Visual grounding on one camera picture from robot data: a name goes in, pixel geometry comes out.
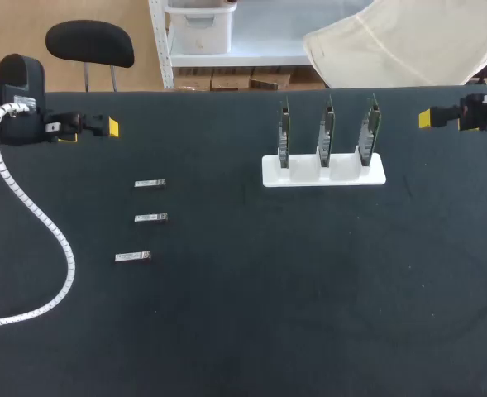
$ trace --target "metal shelving unit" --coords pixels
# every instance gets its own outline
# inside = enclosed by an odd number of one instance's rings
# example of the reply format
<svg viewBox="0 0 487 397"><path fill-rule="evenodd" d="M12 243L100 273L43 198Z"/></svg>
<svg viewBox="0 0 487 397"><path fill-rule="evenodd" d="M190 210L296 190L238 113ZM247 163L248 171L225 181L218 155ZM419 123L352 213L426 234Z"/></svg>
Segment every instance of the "metal shelving unit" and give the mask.
<svg viewBox="0 0 487 397"><path fill-rule="evenodd" d="M172 67L310 65L302 38L310 31L353 15L372 0L239 0L234 13L232 51L183 54L173 29L165 32L165 0L149 0L165 88L173 88Z"/></svg>

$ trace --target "chair leg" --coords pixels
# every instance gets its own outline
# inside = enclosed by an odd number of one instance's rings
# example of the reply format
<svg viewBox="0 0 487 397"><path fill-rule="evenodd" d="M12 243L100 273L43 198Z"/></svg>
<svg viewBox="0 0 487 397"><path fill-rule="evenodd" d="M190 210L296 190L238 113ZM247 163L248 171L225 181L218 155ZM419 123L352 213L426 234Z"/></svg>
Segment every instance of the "chair leg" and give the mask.
<svg viewBox="0 0 487 397"><path fill-rule="evenodd" d="M88 63L84 62L85 92L88 93Z"/></svg>
<svg viewBox="0 0 487 397"><path fill-rule="evenodd" d="M117 87L117 76L114 74L114 66L111 66L111 77L112 77L112 89L114 92L118 91Z"/></svg>

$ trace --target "white stand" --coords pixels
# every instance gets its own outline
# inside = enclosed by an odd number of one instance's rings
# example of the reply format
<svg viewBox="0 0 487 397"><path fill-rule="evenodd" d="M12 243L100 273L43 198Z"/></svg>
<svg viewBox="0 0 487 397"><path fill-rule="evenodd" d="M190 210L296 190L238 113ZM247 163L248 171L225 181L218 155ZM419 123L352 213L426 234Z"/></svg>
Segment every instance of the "white stand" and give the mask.
<svg viewBox="0 0 487 397"><path fill-rule="evenodd" d="M321 167L315 155L289 155L289 168L281 168L278 155L264 155L261 160L263 185L269 188L296 186L354 186L384 184L381 157L374 153L369 167L363 167L359 146L353 153L331 154L329 167Z"/></svg>

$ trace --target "white box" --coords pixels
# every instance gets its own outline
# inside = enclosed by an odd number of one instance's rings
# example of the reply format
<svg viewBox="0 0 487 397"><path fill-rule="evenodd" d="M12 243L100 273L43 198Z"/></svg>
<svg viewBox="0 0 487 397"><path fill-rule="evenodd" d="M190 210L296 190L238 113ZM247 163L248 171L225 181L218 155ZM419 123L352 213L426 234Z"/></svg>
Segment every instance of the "white box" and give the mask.
<svg viewBox="0 0 487 397"><path fill-rule="evenodd" d="M225 0L174 0L165 10L171 16L174 41L183 54L226 54L231 49L236 8L235 2Z"/></svg>

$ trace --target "black tablecloth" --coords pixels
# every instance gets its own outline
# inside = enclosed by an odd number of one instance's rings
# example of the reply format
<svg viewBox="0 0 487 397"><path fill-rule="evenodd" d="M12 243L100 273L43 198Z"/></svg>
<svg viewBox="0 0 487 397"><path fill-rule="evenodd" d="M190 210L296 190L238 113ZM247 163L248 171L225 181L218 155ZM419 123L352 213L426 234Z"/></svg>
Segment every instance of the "black tablecloth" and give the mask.
<svg viewBox="0 0 487 397"><path fill-rule="evenodd" d="M261 184L285 93L49 95L122 136L2 149L77 272L52 312L0 327L0 396L487 395L487 132L418 130L472 90L375 90L387 183L308 189ZM372 90L289 93L292 153L314 152L330 92L353 151ZM0 178L0 317L65 272Z"/></svg>

